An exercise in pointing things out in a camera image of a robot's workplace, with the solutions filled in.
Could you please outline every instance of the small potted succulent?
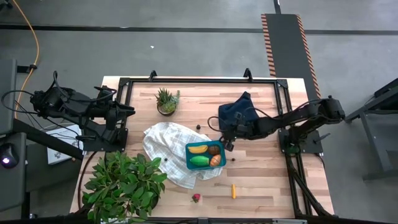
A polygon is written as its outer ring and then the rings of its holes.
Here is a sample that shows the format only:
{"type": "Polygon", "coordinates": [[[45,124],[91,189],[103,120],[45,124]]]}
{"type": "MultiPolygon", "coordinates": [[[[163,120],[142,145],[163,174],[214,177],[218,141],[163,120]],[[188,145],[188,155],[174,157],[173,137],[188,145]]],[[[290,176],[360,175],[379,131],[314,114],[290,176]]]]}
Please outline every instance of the small potted succulent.
{"type": "Polygon", "coordinates": [[[146,161],[138,154],[130,158],[126,154],[107,153],[106,161],[100,158],[94,168],[94,178],[85,187],[83,204],[92,204],[88,219],[95,223],[144,222],[165,190],[163,181],[167,174],[159,170],[161,159],[146,161]]]}
{"type": "Polygon", "coordinates": [[[159,89],[158,95],[155,96],[157,100],[157,111],[163,116],[172,116],[177,109],[180,100],[180,90],[173,96],[165,88],[159,89]]]}

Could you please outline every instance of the brown food item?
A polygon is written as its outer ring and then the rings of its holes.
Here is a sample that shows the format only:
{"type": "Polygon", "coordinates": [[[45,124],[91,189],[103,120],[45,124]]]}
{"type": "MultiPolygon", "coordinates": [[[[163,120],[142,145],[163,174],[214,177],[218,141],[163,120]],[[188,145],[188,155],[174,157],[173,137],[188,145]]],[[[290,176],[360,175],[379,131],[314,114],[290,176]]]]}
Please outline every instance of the brown food item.
{"type": "Polygon", "coordinates": [[[221,156],[215,155],[213,156],[213,158],[211,158],[210,166],[218,166],[220,162],[221,162],[221,156]]]}
{"type": "Polygon", "coordinates": [[[209,148],[207,149],[207,152],[213,156],[217,155],[220,153],[220,147],[218,147],[217,145],[209,146],[209,148]]]}

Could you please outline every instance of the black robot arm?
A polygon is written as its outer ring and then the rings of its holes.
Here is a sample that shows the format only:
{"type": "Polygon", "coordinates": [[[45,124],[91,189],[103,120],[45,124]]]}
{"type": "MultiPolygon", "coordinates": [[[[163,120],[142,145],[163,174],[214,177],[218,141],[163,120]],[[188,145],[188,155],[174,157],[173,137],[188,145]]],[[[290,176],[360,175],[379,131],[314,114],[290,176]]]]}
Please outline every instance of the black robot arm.
{"type": "Polygon", "coordinates": [[[328,99],[309,101],[308,104],[276,117],[265,116],[254,121],[246,121],[244,114],[237,112],[235,122],[222,130],[220,141],[224,148],[232,151],[235,139],[256,140],[266,138],[279,128],[305,121],[300,126],[289,129],[289,142],[298,144],[299,141],[324,124],[337,124],[345,118],[340,102],[331,96],[328,99]]]}
{"type": "Polygon", "coordinates": [[[35,91],[30,98],[38,116],[63,118],[78,124],[84,130],[84,135],[77,137],[81,141],[99,141],[124,148],[126,120],[136,113],[134,108],[113,101],[116,90],[107,86],[95,87],[99,91],[98,96],[90,99],[71,88],[60,87],[57,72],[54,72],[53,77],[54,81],[47,91],[35,91]],[[92,121],[94,118],[104,118],[106,124],[92,121]]]}

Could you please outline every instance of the banana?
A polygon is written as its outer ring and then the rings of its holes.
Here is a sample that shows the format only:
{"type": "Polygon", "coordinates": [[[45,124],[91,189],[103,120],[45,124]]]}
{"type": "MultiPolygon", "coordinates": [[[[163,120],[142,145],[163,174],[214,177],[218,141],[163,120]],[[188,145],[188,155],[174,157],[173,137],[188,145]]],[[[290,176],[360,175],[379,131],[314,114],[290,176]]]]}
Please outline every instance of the banana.
{"type": "Polygon", "coordinates": [[[206,156],[194,156],[190,159],[190,162],[196,166],[208,166],[210,159],[206,156]]]}
{"type": "Polygon", "coordinates": [[[202,145],[202,146],[191,146],[188,147],[189,152],[193,154],[201,154],[206,152],[208,146],[207,145],[202,145]]]}

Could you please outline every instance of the yellow banana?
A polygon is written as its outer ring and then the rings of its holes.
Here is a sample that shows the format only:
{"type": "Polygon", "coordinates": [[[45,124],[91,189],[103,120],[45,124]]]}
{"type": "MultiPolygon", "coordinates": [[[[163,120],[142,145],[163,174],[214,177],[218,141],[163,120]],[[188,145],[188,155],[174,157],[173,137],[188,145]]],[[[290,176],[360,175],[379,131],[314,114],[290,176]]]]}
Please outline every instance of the yellow banana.
{"type": "Polygon", "coordinates": [[[200,154],[206,152],[208,146],[207,145],[202,145],[202,146],[191,146],[188,147],[189,152],[193,154],[200,154]]]}

